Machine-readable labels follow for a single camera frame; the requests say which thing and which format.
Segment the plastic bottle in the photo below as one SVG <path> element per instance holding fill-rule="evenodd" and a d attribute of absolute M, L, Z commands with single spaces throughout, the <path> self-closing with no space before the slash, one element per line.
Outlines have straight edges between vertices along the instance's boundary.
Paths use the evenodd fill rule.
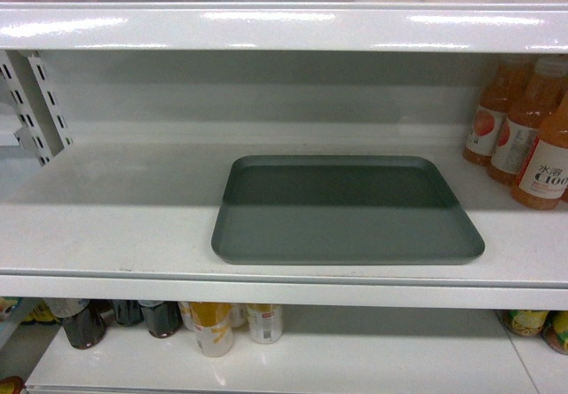
<path fill-rule="evenodd" d="M 487 174 L 495 181 L 505 185 L 515 182 L 540 124 L 558 107 L 567 74 L 565 59 L 545 57 L 537 61 L 525 93 L 509 110 L 487 168 Z"/>
<path fill-rule="evenodd" d="M 523 94 L 532 71 L 528 55 L 504 55 L 497 74 L 479 98 L 463 157 L 477 165 L 491 161 L 493 148 L 511 105 Z"/>
<path fill-rule="evenodd" d="M 551 349 L 568 355 L 568 311 L 555 312 L 547 321 L 542 337 Z"/>
<path fill-rule="evenodd" d="M 179 307 L 179 313 L 181 314 L 181 319 L 184 322 L 184 326 L 189 330 L 193 330 L 193 317 L 192 317 L 192 307 L 187 301 L 179 301 L 177 303 Z"/>
<path fill-rule="evenodd" d="M 242 303 L 231 303 L 231 327 L 241 327 L 247 322 L 247 307 Z"/>
<path fill-rule="evenodd" d="M 138 301 L 114 299 L 113 310 L 116 323 L 121 326 L 135 326 L 144 320 Z"/>
<path fill-rule="evenodd" d="M 247 304 L 250 337 L 257 343 L 275 343 L 284 326 L 282 306 L 274 303 Z"/>
<path fill-rule="evenodd" d="M 88 299 L 45 298 L 44 301 L 61 322 L 67 339 L 74 348 L 90 348 L 105 335 L 105 322 Z"/>
<path fill-rule="evenodd" d="M 208 357 L 224 356 L 233 346 L 229 303 L 190 303 L 193 331 L 201 352 Z"/>
<path fill-rule="evenodd" d="M 548 311 L 508 310 L 502 313 L 505 327 L 512 334 L 519 336 L 535 336 L 540 333 Z"/>
<path fill-rule="evenodd" d="M 568 184 L 568 95 L 540 124 L 523 168 L 511 189 L 519 203 L 533 209 L 556 207 Z"/>
<path fill-rule="evenodd" d="M 150 335 L 167 338 L 174 335 L 181 326 L 177 303 L 169 301 L 138 301 Z"/>

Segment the glass jar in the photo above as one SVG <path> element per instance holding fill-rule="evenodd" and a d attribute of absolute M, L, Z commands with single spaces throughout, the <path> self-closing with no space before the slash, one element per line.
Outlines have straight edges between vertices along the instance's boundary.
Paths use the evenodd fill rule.
<path fill-rule="evenodd" d="M 568 311 L 555 312 L 548 319 L 542 337 L 551 349 L 568 355 Z"/>
<path fill-rule="evenodd" d="M 512 334 L 536 336 L 542 330 L 548 311 L 508 310 L 502 313 L 503 324 Z"/>

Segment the white metal shelf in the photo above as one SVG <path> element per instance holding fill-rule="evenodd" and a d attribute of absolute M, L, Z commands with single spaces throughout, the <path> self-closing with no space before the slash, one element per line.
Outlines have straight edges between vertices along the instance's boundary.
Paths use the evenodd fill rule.
<path fill-rule="evenodd" d="M 485 240 L 465 265 L 251 266 L 210 238 L 247 154 L 414 154 L 440 169 Z M 458 147 L 78 145 L 0 206 L 5 295 L 563 309 L 568 205 L 523 208 Z"/>
<path fill-rule="evenodd" d="M 286 307 L 284 321 L 271 345 L 239 329 L 233 348 L 218 359 L 202 356 L 184 328 L 160 340 L 144 326 L 111 327 L 90 351 L 74 350 L 60 331 L 28 390 L 537 392 L 490 311 Z"/>
<path fill-rule="evenodd" d="M 567 0 L 0 2 L 0 49 L 560 53 Z"/>

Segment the white container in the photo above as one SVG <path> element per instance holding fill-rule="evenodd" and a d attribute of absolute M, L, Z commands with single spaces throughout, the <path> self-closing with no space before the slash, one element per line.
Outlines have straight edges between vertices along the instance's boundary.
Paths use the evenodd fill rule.
<path fill-rule="evenodd" d="M 282 336 L 282 306 L 273 303 L 247 304 L 248 332 L 257 343 L 275 343 Z"/>

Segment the orange juice bottle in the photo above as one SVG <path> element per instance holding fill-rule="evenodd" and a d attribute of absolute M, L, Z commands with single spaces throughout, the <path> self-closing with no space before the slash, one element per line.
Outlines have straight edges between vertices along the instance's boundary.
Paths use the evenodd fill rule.
<path fill-rule="evenodd" d="M 537 61 L 534 74 L 521 98 L 513 103 L 487 169 L 489 177 L 513 185 L 536 137 L 540 123 L 559 104 L 568 61 L 544 57 Z"/>
<path fill-rule="evenodd" d="M 532 70 L 528 55 L 504 55 L 497 75 L 481 93 L 463 157 L 486 166 L 491 160 L 499 130 L 513 102 L 522 94 Z"/>
<path fill-rule="evenodd" d="M 540 124 L 536 139 L 511 189 L 513 198 L 533 209 L 553 209 L 568 184 L 568 94 Z"/>
<path fill-rule="evenodd" d="M 190 303 L 193 331 L 201 352 L 221 357 L 233 346 L 229 303 Z"/>

